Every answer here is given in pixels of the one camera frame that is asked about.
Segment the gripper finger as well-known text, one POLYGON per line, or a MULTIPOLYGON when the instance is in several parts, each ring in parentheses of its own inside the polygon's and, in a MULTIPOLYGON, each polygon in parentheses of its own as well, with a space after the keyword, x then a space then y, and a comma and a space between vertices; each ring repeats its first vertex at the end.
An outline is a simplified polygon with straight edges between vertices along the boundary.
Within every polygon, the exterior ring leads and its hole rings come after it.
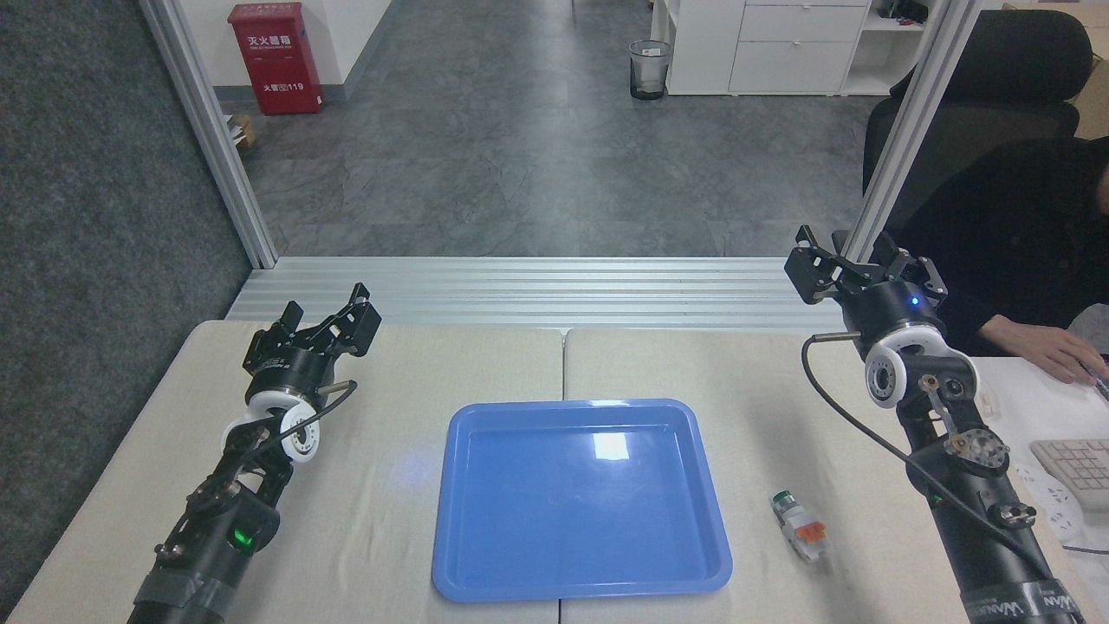
POLYGON ((292 341, 296 330, 301 327, 302 307, 297 301, 286 304, 279 319, 266 330, 258 330, 252 336, 250 347, 244 356, 244 365, 257 365, 269 355, 276 352, 278 348, 292 341))
POLYGON ((301 348, 332 358, 345 352, 362 358, 372 347, 381 323, 380 311, 372 305, 372 291, 364 283, 356 283, 340 311, 315 327, 301 330, 301 348))
POLYGON ((784 272, 805 304, 842 301, 871 287, 872 266, 853 263, 821 248, 807 224, 800 226, 795 242, 796 245, 788 252, 784 272))
POLYGON ((910 252, 896 244, 887 231, 883 231, 872 245, 871 260, 881 266, 887 279, 917 285, 930 305, 939 305, 948 296, 947 285, 935 262, 930 257, 913 257, 910 252))

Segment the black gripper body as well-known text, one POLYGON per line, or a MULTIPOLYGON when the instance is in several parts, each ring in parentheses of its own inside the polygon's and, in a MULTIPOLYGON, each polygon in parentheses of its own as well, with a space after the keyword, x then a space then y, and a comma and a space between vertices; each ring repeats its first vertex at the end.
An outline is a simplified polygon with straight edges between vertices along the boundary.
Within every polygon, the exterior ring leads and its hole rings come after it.
POLYGON ((250 405, 254 395, 275 391, 301 396, 311 406, 324 406, 321 387, 334 382, 337 359, 335 355, 304 348, 251 348, 244 359, 244 370, 252 376, 245 402, 250 405))
POLYGON ((884 336, 910 324, 927 324, 945 335, 926 289, 914 282, 882 282, 846 296, 846 328, 859 333, 854 344, 865 359, 884 336))

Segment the person's hand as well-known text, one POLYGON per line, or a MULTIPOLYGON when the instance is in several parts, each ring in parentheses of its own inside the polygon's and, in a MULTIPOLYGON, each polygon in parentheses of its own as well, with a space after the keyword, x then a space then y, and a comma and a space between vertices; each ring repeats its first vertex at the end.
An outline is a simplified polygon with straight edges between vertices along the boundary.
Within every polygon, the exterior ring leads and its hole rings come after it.
POLYGON ((1064 328, 1014 323, 1006 316, 993 315, 977 333, 1003 352, 1034 364, 1062 383, 1093 386, 1108 375, 1093 344, 1064 328))

